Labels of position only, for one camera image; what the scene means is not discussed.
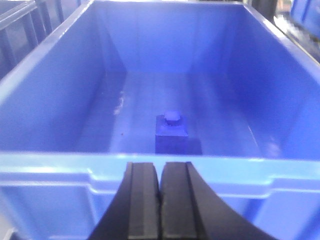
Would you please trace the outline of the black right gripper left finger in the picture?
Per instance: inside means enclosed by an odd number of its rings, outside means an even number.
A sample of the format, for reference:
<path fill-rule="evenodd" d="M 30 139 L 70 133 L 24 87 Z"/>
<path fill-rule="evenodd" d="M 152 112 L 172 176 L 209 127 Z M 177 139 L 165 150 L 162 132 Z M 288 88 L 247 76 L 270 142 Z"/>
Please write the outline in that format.
<path fill-rule="evenodd" d="M 160 199 L 158 177 L 150 162 L 129 162 L 109 207 L 90 240 L 158 240 Z"/>

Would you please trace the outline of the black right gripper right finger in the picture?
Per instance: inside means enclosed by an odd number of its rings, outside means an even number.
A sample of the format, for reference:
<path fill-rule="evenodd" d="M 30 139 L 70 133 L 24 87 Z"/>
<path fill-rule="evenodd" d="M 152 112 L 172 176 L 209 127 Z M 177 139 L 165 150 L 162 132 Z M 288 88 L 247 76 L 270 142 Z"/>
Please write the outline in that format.
<path fill-rule="evenodd" d="M 167 162 L 160 193 L 164 240 L 274 239 L 227 205 L 191 162 Z"/>

